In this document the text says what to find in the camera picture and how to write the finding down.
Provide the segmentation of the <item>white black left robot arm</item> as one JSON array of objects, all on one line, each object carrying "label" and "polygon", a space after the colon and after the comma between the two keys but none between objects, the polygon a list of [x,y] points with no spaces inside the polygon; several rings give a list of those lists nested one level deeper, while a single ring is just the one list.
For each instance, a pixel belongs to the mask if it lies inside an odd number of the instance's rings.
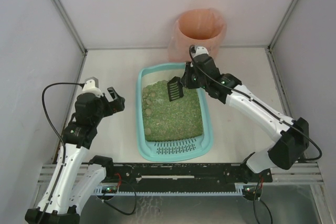
[{"label": "white black left robot arm", "polygon": [[28,209],[28,223],[79,223],[81,212],[96,187],[114,176],[111,157],[94,156],[84,176],[75,182],[103,118],[124,110],[125,99],[113,87],[112,101],[97,87],[82,86],[71,122],[62,134],[62,147],[50,183],[36,208]]}]

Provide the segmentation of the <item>black litter scoop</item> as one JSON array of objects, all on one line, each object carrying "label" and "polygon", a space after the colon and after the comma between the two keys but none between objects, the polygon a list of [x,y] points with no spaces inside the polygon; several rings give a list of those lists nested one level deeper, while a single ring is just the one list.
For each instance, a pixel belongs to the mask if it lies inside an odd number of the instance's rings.
[{"label": "black litter scoop", "polygon": [[180,99],[184,96],[180,77],[175,76],[167,83],[167,92],[170,102]]}]

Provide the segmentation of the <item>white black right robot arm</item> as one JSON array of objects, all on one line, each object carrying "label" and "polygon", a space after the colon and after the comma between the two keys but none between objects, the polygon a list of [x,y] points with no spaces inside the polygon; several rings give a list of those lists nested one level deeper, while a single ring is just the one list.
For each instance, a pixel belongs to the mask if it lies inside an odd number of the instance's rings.
[{"label": "white black right robot arm", "polygon": [[188,89],[202,88],[211,98],[240,111],[274,141],[244,160],[254,174],[273,167],[289,170],[309,147],[309,123],[304,118],[295,120],[269,107],[232,74],[220,73],[208,54],[191,56],[181,82]]}]

